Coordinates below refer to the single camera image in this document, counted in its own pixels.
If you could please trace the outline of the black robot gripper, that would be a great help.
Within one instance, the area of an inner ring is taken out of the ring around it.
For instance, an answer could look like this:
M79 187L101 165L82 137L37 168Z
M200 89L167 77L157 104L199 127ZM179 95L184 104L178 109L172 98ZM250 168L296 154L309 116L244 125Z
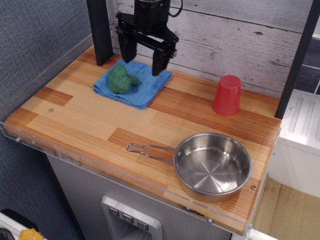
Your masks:
M154 50L152 75L158 76L166 69L170 58L176 55L179 38L167 27L170 13L169 0L136 0L134 13L118 12L117 35L122 59L132 61L137 54L137 44Z

